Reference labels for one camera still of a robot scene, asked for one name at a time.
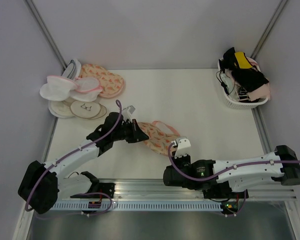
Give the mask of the peach floral mesh laundry bag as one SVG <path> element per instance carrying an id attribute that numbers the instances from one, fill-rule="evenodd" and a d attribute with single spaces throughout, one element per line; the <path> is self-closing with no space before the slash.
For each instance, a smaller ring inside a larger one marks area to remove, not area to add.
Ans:
<path id="1" fill-rule="evenodd" d="M 144 141 L 144 144 L 163 156 L 168 155 L 170 143 L 181 136 L 176 129 L 162 121 L 139 122 L 138 126 L 149 138 Z"/>

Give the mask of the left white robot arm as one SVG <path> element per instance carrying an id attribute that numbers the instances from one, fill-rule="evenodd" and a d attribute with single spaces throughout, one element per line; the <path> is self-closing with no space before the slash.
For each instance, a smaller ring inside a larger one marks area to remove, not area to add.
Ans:
<path id="1" fill-rule="evenodd" d="M 110 150 L 114 142 L 134 144 L 148 139 L 136 119 L 111 112 L 104 123 L 71 152 L 55 161 L 40 163 L 35 160 L 29 164 L 17 191 L 25 200 L 25 211 L 45 214 L 58 200 L 66 198 L 105 196 L 110 199 L 111 196 L 101 189 L 99 179 L 92 173 L 83 171 L 75 177 L 70 177 L 70 174 Z"/>

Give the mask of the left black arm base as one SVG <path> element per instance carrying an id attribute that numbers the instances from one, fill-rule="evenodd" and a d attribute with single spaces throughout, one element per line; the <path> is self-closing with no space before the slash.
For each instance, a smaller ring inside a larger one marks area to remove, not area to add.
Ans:
<path id="1" fill-rule="evenodd" d="M 97 192 L 107 194 L 113 198 L 115 194 L 116 184 L 113 182 L 100 182 L 97 188 Z"/>

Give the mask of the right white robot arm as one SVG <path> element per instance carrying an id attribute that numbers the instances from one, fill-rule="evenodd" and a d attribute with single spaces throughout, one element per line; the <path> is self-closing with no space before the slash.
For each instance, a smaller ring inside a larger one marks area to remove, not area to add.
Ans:
<path id="1" fill-rule="evenodd" d="M 300 161 L 294 150 L 278 145 L 274 151 L 241 160 L 197 160 L 190 155 L 169 156 L 170 165 L 163 173 L 163 183 L 196 191 L 217 190 L 225 198 L 234 193 L 272 182 L 283 186 L 300 185 Z"/>

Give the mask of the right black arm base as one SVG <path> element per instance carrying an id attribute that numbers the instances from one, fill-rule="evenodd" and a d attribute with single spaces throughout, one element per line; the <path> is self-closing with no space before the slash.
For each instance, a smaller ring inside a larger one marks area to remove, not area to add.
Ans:
<path id="1" fill-rule="evenodd" d="M 225 199 L 226 190 L 228 189 L 226 182 L 213 185 L 211 188 L 203 190 L 204 199 Z"/>

